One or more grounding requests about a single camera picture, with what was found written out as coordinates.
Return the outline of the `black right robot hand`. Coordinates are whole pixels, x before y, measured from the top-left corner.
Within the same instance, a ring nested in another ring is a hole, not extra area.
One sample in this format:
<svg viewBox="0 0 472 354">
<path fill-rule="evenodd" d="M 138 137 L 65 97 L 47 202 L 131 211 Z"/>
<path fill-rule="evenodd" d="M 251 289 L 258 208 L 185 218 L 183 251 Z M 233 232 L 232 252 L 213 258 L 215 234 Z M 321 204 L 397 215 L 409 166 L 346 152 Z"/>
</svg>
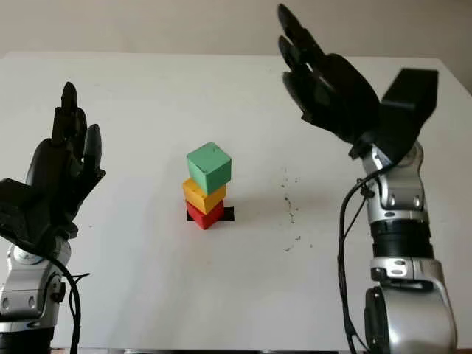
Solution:
<svg viewBox="0 0 472 354">
<path fill-rule="evenodd" d="M 277 6 L 277 17 L 284 32 L 278 47 L 288 67 L 282 81 L 302 120 L 351 145 L 351 159 L 364 158 L 371 144 L 362 139 L 378 125 L 373 88 L 346 58 L 325 53 L 284 4 Z"/>
</svg>

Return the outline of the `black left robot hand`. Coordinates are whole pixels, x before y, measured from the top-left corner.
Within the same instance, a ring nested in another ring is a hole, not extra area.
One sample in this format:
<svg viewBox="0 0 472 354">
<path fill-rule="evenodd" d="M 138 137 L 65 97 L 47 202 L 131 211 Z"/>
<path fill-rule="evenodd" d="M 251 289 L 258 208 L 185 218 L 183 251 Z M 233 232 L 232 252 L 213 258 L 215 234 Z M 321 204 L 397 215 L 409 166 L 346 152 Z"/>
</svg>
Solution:
<svg viewBox="0 0 472 354">
<path fill-rule="evenodd" d="M 45 194 L 51 225 L 62 229 L 68 238 L 77 237 L 74 219 L 106 174 L 100 166 L 101 158 L 100 127 L 87 124 L 76 88 L 66 82 L 61 105 L 55 109 L 52 135 L 35 149 L 27 183 Z"/>
</svg>

